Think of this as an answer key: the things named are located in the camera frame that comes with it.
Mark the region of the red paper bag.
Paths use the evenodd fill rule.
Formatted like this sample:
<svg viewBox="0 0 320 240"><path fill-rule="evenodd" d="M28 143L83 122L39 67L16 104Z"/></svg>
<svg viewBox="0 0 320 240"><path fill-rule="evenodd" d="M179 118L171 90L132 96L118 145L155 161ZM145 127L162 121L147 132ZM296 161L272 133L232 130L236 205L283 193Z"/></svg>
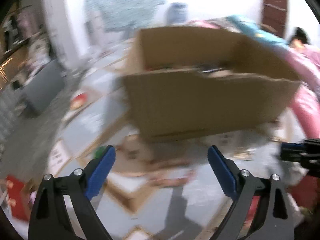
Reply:
<svg viewBox="0 0 320 240"><path fill-rule="evenodd" d="M35 189L34 181L31 179L27 182L22 182L10 174L7 175L6 181L12 216L28 222L33 208L31 194Z"/></svg>

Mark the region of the person in pink pajamas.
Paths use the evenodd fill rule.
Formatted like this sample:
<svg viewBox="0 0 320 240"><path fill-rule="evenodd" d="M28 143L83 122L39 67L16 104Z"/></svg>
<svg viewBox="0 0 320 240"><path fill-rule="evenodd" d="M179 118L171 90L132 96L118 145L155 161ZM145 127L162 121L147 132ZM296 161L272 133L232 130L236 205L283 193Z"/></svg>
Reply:
<svg viewBox="0 0 320 240"><path fill-rule="evenodd" d="M289 39L289 47L296 53L301 65L306 67L305 76L310 80L310 84L319 86L319 49L310 43L302 28L295 27Z"/></svg>

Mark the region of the brown cardboard box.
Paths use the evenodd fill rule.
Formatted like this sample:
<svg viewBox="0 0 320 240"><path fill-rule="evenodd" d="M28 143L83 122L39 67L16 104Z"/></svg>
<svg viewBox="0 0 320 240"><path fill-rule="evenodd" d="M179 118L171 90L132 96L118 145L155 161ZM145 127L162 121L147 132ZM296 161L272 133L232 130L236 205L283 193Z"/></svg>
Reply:
<svg viewBox="0 0 320 240"><path fill-rule="evenodd" d="M123 84L141 136L160 142L272 122L290 104L300 78L246 35L180 26L138 31Z"/></svg>

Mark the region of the teal blue pillow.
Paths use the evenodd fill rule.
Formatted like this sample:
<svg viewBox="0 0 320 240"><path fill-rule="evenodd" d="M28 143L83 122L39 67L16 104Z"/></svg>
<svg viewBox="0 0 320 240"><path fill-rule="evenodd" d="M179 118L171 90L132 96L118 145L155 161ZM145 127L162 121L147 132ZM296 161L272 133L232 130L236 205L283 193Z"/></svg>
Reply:
<svg viewBox="0 0 320 240"><path fill-rule="evenodd" d="M227 16L226 19L235 25L243 34L266 46L286 45L284 39L262 30L253 20L245 16L231 15Z"/></svg>

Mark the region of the grey cabinet box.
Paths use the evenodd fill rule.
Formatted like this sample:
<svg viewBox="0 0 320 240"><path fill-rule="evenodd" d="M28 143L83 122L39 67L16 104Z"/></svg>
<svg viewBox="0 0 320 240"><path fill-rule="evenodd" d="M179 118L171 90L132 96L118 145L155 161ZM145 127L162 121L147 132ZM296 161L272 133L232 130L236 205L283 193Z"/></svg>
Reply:
<svg viewBox="0 0 320 240"><path fill-rule="evenodd" d="M35 114L41 114L65 87L63 67L55 59L44 66L22 89L27 107Z"/></svg>

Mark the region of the dark red wooden door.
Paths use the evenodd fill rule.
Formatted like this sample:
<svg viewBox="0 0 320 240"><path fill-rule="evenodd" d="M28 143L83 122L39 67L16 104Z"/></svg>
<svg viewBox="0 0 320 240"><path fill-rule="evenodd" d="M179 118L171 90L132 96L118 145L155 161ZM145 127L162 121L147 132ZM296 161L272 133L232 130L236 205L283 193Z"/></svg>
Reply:
<svg viewBox="0 0 320 240"><path fill-rule="evenodd" d="M285 37L288 0L263 0L260 27L280 38Z"/></svg>

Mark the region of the blue water jug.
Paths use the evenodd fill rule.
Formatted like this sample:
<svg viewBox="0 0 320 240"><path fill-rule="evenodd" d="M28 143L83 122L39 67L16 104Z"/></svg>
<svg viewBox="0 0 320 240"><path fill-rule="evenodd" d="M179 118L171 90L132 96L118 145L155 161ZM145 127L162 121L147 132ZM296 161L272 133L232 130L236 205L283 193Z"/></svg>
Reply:
<svg viewBox="0 0 320 240"><path fill-rule="evenodd" d="M165 25L182 25L188 20L187 5L185 3L171 3L165 11Z"/></svg>

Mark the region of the wooden wardrobe shelving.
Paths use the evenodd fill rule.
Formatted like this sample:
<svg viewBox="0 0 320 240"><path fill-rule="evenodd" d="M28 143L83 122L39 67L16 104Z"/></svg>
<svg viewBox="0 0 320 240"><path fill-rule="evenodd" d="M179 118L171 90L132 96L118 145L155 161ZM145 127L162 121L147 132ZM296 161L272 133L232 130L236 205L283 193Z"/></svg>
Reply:
<svg viewBox="0 0 320 240"><path fill-rule="evenodd" d="M14 0L1 20L1 90L30 68L29 49L44 29L42 0Z"/></svg>

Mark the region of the teal patterned hanging cloth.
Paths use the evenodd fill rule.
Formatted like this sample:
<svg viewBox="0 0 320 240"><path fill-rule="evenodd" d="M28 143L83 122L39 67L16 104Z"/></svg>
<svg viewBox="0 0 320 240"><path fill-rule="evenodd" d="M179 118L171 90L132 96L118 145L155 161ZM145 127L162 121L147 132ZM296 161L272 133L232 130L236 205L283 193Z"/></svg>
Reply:
<svg viewBox="0 0 320 240"><path fill-rule="evenodd" d="M85 0L86 20L99 13L105 31L147 27L165 0Z"/></svg>

